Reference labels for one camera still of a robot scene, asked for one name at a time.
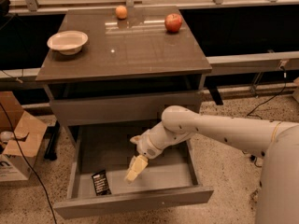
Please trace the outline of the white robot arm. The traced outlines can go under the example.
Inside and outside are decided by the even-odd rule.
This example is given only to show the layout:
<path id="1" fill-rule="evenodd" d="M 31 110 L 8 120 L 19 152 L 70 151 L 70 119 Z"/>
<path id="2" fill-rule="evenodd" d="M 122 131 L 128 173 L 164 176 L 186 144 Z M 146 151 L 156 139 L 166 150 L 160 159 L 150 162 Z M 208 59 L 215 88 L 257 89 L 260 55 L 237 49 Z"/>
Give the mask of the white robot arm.
<path id="1" fill-rule="evenodd" d="M 125 180 L 133 182 L 150 160 L 197 133 L 263 159 L 255 224 L 299 224 L 298 123 L 200 115 L 171 105 L 157 125 L 131 138 L 137 154 Z"/>

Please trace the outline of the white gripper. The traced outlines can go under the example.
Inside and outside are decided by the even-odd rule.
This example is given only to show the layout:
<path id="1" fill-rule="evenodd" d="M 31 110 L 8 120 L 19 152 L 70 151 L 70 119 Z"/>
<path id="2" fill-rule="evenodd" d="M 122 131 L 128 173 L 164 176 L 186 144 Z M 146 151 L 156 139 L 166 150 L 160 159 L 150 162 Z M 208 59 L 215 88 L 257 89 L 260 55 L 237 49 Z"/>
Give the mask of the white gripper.
<path id="1" fill-rule="evenodd" d="M 162 150 L 157 148 L 150 140 L 150 131 L 145 131 L 130 139 L 136 145 L 138 156 L 133 156 L 124 180 L 132 183 L 148 166 L 148 159 L 152 160 L 162 154 Z"/>

